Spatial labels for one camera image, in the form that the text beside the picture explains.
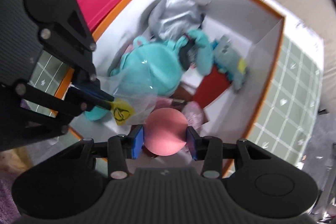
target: silver fabric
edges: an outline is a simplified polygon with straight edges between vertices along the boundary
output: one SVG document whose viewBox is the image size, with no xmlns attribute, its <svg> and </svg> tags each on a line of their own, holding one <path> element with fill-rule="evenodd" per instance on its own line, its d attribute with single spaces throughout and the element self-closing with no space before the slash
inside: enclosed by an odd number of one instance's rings
<svg viewBox="0 0 336 224">
<path fill-rule="evenodd" d="M 192 0 L 161 0 L 152 10 L 148 25 L 158 40 L 177 41 L 190 29 L 202 24 L 199 6 Z"/>
</svg>

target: metal screw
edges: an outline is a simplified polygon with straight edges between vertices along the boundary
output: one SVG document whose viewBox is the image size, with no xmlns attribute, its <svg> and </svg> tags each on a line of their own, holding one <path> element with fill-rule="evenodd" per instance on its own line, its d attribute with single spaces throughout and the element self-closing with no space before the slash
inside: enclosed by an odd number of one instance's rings
<svg viewBox="0 0 336 224">
<path fill-rule="evenodd" d="M 87 104 L 85 102 L 81 103 L 81 110 L 85 111 L 87 109 Z"/>
<path fill-rule="evenodd" d="M 97 75 L 95 75 L 95 74 L 90 75 L 90 81 L 91 82 L 94 82 L 96 79 L 97 79 Z"/>
<path fill-rule="evenodd" d="M 26 86 L 25 86 L 25 84 L 17 84 L 17 86 L 15 87 L 15 92 L 19 96 L 25 95 L 25 93 L 26 93 Z"/>
<path fill-rule="evenodd" d="M 43 39 L 49 39 L 50 37 L 51 37 L 51 32 L 50 32 L 50 30 L 49 29 L 42 29 L 42 31 L 41 31 L 41 37 L 43 38 Z"/>
<path fill-rule="evenodd" d="M 127 177 L 127 173 L 124 171 L 114 171 L 110 176 L 113 179 L 125 179 Z"/>
<path fill-rule="evenodd" d="M 67 125 L 61 127 L 61 133 L 62 134 L 68 133 L 68 126 Z"/>
<path fill-rule="evenodd" d="M 220 174 L 214 170 L 207 170 L 203 173 L 203 177 L 207 179 L 217 179 L 219 176 Z"/>
<path fill-rule="evenodd" d="M 90 46 L 89 46 L 89 48 L 90 48 L 91 51 L 94 52 L 96 50 L 96 48 L 97 48 L 97 44 L 96 43 L 91 43 Z"/>
</svg>

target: pink circle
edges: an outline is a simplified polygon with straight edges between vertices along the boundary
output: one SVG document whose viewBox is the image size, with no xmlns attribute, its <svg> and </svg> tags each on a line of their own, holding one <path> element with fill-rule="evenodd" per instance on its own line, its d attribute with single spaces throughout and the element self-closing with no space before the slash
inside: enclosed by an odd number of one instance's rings
<svg viewBox="0 0 336 224">
<path fill-rule="evenodd" d="M 173 108 L 153 111 L 144 123 L 144 145 L 152 153 L 169 156 L 179 152 L 185 145 L 188 121 Z"/>
</svg>

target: cardboard box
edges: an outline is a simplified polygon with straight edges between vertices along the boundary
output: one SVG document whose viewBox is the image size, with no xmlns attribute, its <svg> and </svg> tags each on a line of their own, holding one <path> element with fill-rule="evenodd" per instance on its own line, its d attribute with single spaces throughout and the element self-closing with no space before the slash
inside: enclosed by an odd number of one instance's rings
<svg viewBox="0 0 336 224">
<path fill-rule="evenodd" d="M 160 0 L 122 0 L 93 33 L 97 49 L 93 63 L 97 74 L 106 76 L 120 60 L 128 44 L 138 35 L 148 35 L 148 17 Z M 282 42 L 284 17 L 261 0 L 193 0 L 205 7 L 203 30 L 210 40 L 226 34 L 248 63 L 249 77 L 239 93 L 229 88 L 205 108 L 209 122 L 202 135 L 235 143 L 246 138 L 258 116 L 272 79 Z M 183 82 L 199 85 L 201 76 L 188 71 Z M 114 134 L 127 134 L 128 127 L 114 121 L 89 122 L 83 116 L 71 123 L 75 131 L 95 141 Z"/>
</svg>

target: teal plush toy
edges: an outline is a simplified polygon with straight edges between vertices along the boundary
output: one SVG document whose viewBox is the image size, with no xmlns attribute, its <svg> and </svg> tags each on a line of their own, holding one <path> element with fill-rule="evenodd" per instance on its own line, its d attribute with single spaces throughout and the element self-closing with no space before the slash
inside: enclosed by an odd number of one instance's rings
<svg viewBox="0 0 336 224">
<path fill-rule="evenodd" d="M 160 96 L 170 96 L 177 89 L 182 78 L 182 68 L 176 54 L 160 42 L 149 42 L 144 37 L 136 37 L 133 41 L 134 50 L 123 54 L 120 66 L 112 70 L 117 75 L 121 70 L 128 69 L 125 82 L 141 83 L 146 75 L 139 73 L 141 63 L 148 65 L 152 87 Z"/>
<path fill-rule="evenodd" d="M 184 71 L 195 63 L 201 75 L 210 74 L 213 66 L 213 52 L 207 35 L 201 29 L 191 29 L 177 41 L 168 40 L 164 44 L 178 55 Z"/>
<path fill-rule="evenodd" d="M 248 69 L 246 62 L 232 47 L 230 39 L 223 35 L 219 41 L 212 43 L 214 63 L 220 73 L 225 73 L 232 81 L 234 90 L 241 89 L 246 81 Z"/>
</svg>

